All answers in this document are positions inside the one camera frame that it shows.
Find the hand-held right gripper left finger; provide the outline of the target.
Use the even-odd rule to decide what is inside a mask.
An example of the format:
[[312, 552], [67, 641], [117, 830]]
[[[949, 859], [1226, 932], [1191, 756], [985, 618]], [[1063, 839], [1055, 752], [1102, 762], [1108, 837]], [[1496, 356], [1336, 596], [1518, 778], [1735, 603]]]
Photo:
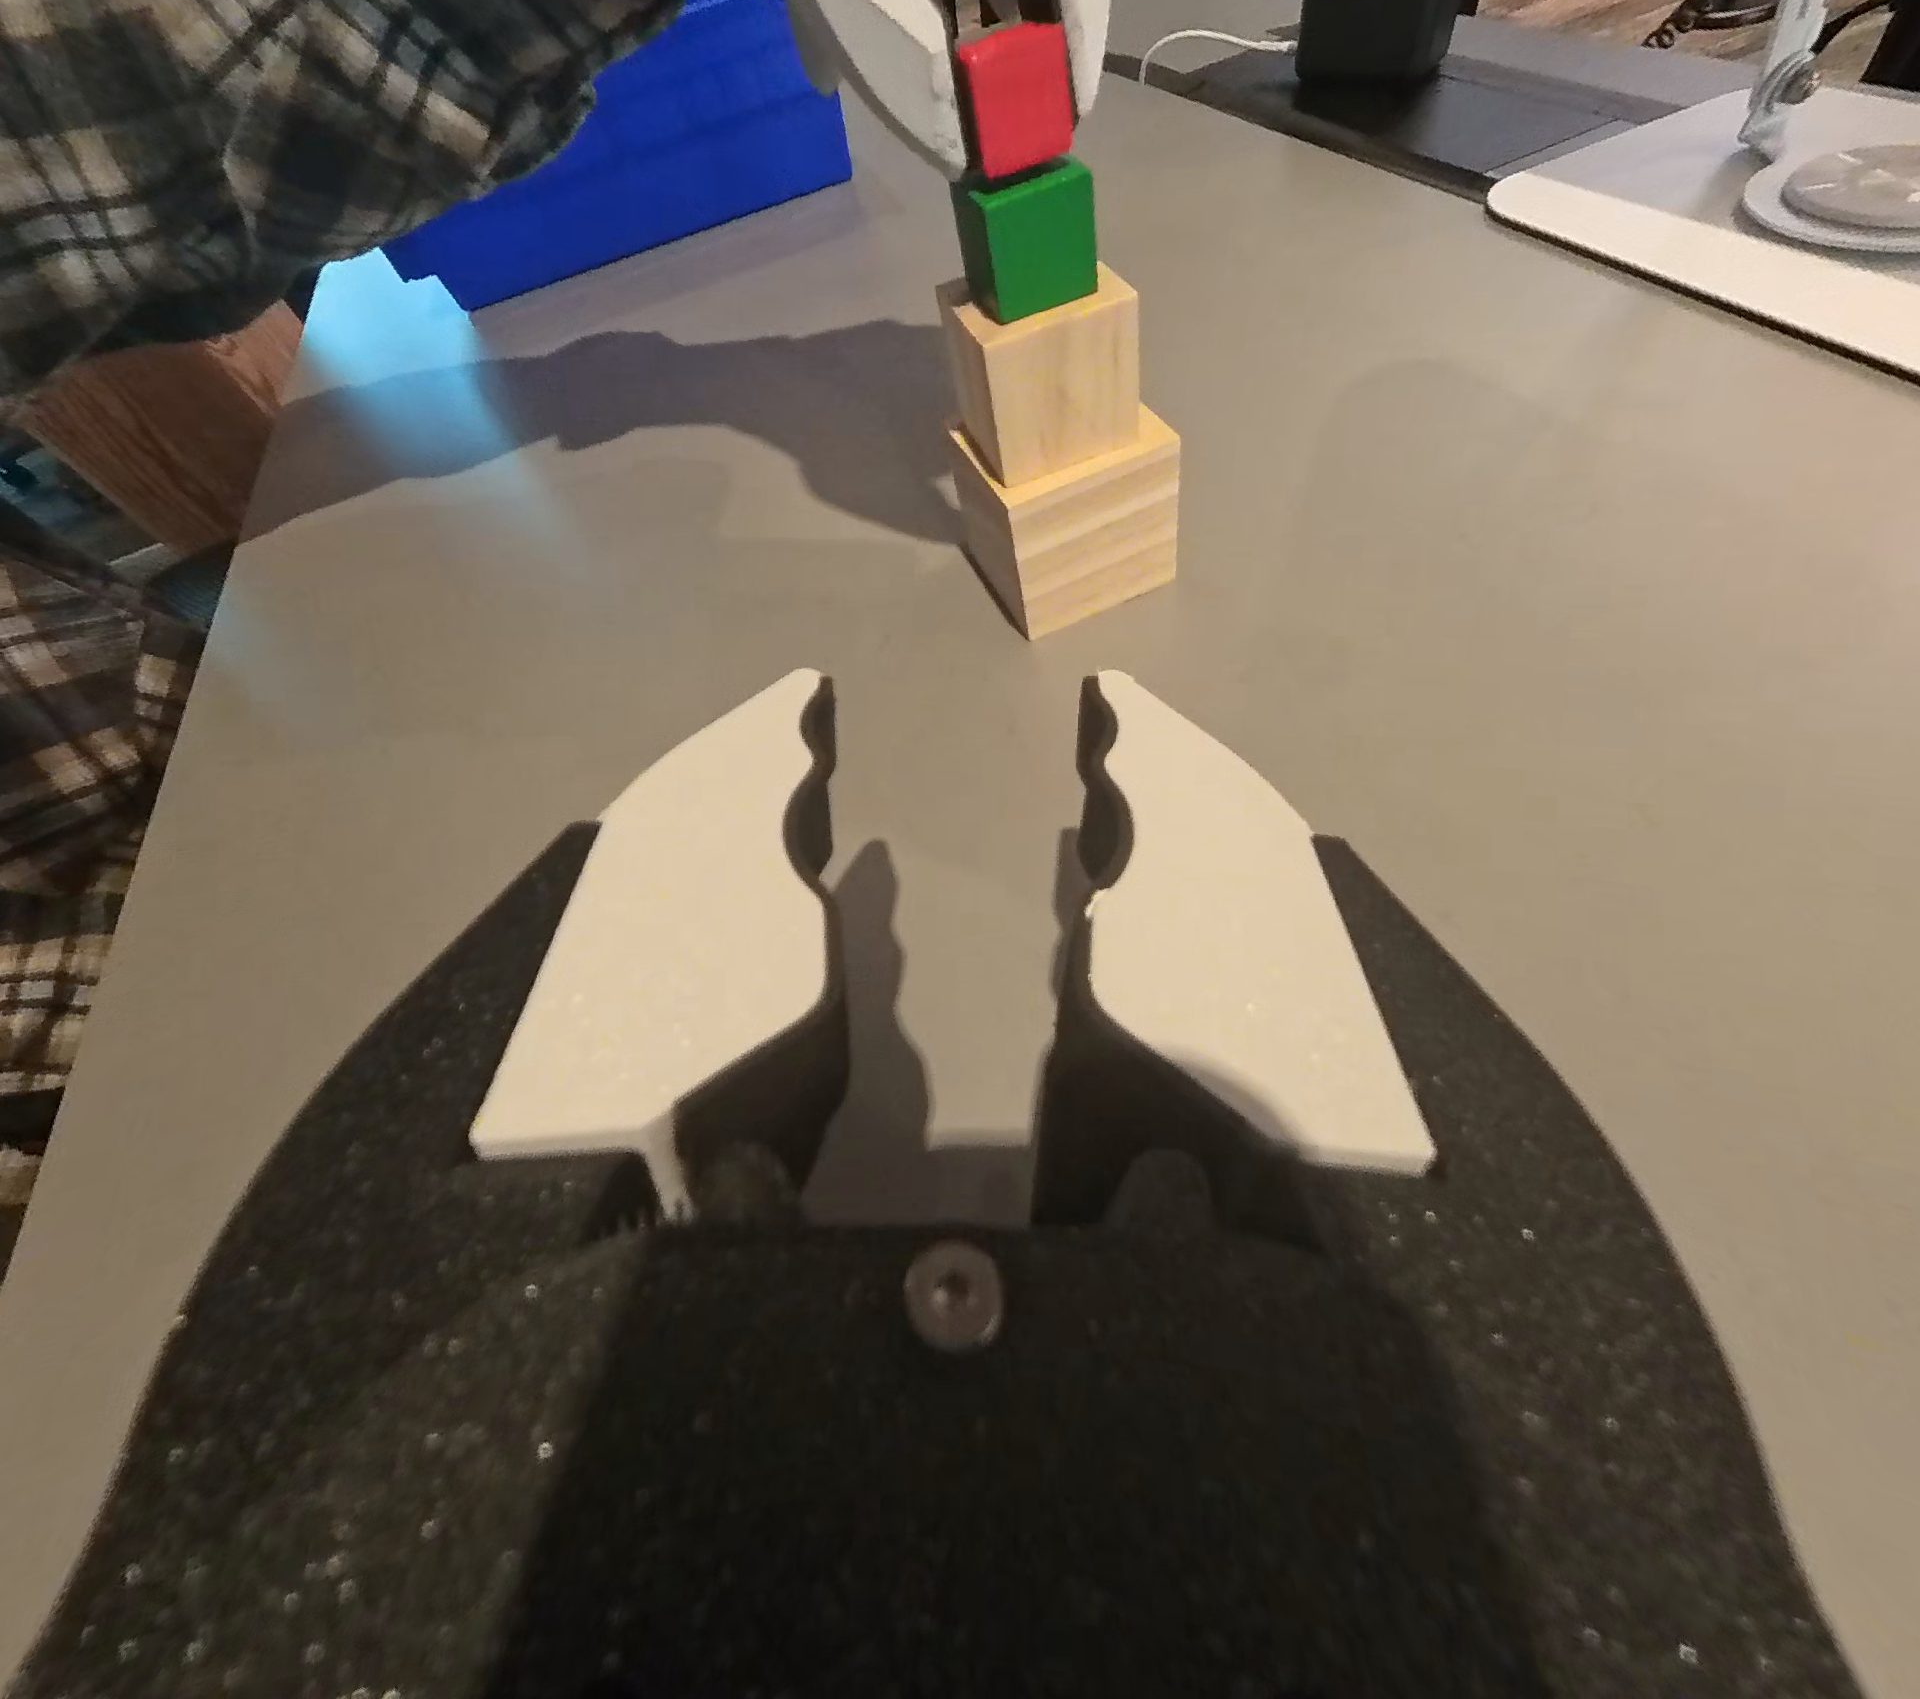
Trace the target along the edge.
[[833, 681], [798, 666], [604, 807], [475, 1158], [627, 1152], [667, 1216], [734, 1147], [804, 1187], [851, 1086], [830, 774]]

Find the black desk mat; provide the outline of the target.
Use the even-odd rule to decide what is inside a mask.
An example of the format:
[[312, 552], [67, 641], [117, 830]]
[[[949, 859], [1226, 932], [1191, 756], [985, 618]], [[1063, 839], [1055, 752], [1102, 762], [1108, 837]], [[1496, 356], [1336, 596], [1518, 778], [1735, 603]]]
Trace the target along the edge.
[[1461, 19], [1424, 81], [1303, 81], [1291, 55], [1241, 51], [1202, 69], [1188, 99], [1484, 200], [1505, 174], [1741, 87], [1743, 69], [1720, 56]]

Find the person's plaid shirt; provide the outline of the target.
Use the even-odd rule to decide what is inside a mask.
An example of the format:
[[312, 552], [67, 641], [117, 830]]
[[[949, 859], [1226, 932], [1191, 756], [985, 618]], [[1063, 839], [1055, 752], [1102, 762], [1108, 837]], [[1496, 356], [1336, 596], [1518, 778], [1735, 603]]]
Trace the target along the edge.
[[61, 546], [3, 546], [3, 1095], [66, 1086], [206, 633]]

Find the blue box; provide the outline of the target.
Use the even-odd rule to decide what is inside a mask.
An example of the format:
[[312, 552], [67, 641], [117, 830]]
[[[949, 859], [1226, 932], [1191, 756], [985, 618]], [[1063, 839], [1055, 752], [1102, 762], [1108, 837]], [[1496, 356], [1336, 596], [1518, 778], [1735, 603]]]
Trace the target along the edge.
[[809, 81], [787, 1], [686, 0], [595, 78], [553, 159], [383, 255], [398, 277], [434, 277], [475, 312], [851, 174], [842, 102]]

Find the small natural wooden cube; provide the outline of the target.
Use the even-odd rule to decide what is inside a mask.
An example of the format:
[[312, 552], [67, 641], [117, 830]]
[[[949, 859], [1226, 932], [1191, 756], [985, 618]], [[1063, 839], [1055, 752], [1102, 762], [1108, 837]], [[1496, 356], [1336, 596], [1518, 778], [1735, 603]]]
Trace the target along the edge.
[[1137, 294], [1096, 262], [1091, 294], [996, 320], [966, 279], [934, 290], [958, 427], [997, 486], [1070, 471], [1140, 430]]

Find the dark grey speaker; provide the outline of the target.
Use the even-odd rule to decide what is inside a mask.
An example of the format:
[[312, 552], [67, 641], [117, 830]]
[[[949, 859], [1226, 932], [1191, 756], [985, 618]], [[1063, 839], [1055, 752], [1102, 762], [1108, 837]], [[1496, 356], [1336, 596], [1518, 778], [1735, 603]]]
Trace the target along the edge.
[[1299, 85], [1411, 87], [1451, 51], [1461, 0], [1303, 0]]

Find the wooden cabinet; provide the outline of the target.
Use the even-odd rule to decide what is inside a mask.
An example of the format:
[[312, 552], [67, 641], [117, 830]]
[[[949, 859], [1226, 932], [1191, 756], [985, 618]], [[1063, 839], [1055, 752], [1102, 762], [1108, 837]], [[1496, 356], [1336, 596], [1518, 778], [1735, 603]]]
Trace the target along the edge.
[[202, 342], [132, 346], [3, 409], [148, 538], [180, 555], [242, 538], [301, 346], [273, 302]]

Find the red wooden cube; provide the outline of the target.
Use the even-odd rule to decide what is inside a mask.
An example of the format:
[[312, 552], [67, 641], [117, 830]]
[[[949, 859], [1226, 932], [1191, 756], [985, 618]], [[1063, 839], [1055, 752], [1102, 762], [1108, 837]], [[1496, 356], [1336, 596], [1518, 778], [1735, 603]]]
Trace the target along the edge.
[[1010, 22], [953, 45], [971, 172], [1015, 180], [1070, 154], [1074, 102], [1058, 22]]

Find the person's left forearm plaid sleeve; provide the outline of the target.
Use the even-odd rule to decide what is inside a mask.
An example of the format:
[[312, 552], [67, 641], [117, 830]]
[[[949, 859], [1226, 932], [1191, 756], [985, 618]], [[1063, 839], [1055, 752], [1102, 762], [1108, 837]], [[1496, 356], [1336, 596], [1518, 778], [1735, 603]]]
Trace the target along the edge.
[[3, 401], [539, 170], [683, 0], [3, 0]]

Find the white desk lamp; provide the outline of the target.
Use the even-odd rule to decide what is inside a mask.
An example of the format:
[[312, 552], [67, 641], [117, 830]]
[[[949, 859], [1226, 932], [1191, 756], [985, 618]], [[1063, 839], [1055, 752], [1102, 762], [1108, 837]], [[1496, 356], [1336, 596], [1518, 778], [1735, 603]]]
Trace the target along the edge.
[[1918, 251], [1918, 146], [1875, 141], [1787, 157], [1787, 120], [1819, 85], [1816, 37], [1828, 0], [1776, 0], [1738, 146], [1763, 161], [1743, 190], [1750, 220], [1804, 247]]

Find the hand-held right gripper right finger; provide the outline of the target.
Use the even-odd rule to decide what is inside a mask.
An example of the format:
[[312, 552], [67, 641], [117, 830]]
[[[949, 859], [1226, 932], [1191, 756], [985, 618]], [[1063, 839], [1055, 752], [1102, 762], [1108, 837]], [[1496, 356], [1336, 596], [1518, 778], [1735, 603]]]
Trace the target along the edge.
[[1421, 1179], [1438, 1141], [1310, 824], [1128, 673], [1082, 677], [1089, 898], [1033, 1102], [1040, 1183], [1214, 1145]]

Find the large natural wooden cube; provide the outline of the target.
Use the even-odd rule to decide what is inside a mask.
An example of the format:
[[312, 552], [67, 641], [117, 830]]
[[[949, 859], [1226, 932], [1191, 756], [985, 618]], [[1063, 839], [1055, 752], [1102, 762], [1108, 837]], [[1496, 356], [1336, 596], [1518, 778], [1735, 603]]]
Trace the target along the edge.
[[958, 526], [978, 578], [1030, 641], [1174, 581], [1182, 439], [1150, 406], [1115, 450], [1001, 486], [949, 427]]

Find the white desk mat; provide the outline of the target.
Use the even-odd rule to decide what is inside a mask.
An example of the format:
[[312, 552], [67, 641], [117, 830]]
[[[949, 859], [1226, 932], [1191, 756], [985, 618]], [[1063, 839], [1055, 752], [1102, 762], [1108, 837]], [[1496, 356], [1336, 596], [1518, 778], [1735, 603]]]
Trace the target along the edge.
[[1738, 141], [1746, 95], [1709, 99], [1502, 174], [1487, 213], [1553, 247], [1918, 378], [1918, 227], [1806, 217], [1787, 180], [1837, 154], [1913, 148], [1918, 95], [1819, 87], [1783, 154]]

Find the green wooden cube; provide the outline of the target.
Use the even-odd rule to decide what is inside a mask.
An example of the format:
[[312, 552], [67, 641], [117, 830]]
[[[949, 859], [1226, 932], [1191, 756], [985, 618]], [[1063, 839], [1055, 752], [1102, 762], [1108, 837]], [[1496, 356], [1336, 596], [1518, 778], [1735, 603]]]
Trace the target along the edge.
[[1006, 180], [952, 180], [971, 299], [997, 324], [1096, 294], [1091, 170], [1071, 154]]

